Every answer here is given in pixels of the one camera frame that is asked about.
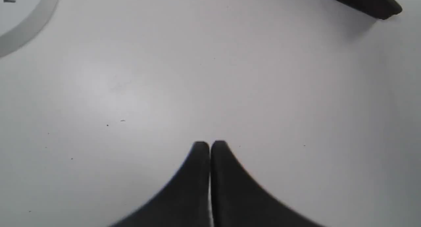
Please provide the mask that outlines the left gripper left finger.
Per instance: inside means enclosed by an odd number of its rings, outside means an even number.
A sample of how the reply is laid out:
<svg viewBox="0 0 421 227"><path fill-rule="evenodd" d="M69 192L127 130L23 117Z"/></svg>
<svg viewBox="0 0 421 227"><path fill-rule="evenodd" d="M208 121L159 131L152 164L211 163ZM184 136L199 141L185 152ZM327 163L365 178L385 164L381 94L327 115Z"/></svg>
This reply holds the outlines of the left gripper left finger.
<svg viewBox="0 0 421 227"><path fill-rule="evenodd" d="M196 141L172 179L115 227L209 227L210 148Z"/></svg>

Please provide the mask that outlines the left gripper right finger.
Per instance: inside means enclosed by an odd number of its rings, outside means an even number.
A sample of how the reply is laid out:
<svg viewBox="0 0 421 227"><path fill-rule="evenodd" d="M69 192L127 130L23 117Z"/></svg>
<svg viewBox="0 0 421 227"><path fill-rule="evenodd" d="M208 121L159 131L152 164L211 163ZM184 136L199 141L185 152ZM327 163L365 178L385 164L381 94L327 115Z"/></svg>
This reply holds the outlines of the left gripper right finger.
<svg viewBox="0 0 421 227"><path fill-rule="evenodd" d="M211 147L210 190L215 227L317 227L271 196L244 169L229 145Z"/></svg>

